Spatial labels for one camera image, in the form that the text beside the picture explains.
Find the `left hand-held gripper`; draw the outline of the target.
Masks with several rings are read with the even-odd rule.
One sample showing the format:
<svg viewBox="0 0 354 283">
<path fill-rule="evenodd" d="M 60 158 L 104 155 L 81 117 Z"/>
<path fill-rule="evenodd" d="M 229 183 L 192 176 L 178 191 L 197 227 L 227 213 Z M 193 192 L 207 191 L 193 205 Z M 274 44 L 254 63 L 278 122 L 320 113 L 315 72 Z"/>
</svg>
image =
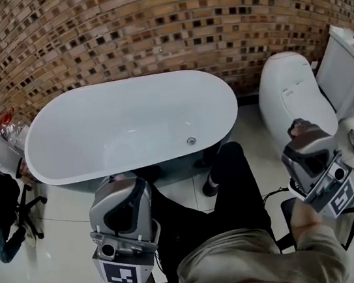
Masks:
<svg viewBox="0 0 354 283">
<path fill-rule="evenodd" d="M 151 197 L 139 177 L 108 180 L 96 190 L 89 211 L 97 245 L 92 259 L 105 283 L 146 283 L 150 277 L 161 232 L 151 218 Z"/>
</svg>

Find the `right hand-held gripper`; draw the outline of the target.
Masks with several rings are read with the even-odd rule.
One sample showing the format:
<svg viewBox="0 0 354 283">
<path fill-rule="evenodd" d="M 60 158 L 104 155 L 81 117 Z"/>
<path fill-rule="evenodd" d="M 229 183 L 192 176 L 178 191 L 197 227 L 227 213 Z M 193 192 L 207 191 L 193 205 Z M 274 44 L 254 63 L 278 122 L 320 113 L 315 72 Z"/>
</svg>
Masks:
<svg viewBox="0 0 354 283">
<path fill-rule="evenodd" d="M 295 119 L 288 135 L 281 161 L 290 174 L 288 188 L 292 194 L 317 213 L 337 218 L 354 198 L 354 172 L 334 136 L 316 124 Z"/>
</svg>

